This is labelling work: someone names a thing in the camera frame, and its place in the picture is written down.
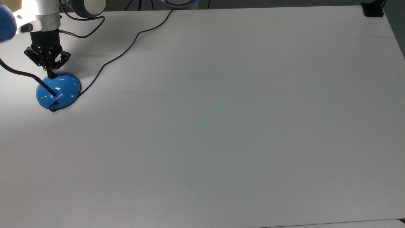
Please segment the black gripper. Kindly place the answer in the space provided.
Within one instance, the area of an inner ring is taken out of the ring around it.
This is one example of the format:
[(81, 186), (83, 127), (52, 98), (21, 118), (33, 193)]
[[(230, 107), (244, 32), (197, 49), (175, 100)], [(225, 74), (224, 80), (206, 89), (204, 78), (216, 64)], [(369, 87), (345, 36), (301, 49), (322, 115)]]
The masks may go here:
[(25, 49), (24, 54), (35, 65), (42, 67), (49, 79), (55, 79), (57, 77), (55, 71), (67, 63), (71, 57), (69, 52), (63, 51), (59, 30), (31, 32), (30, 38), (32, 44)]

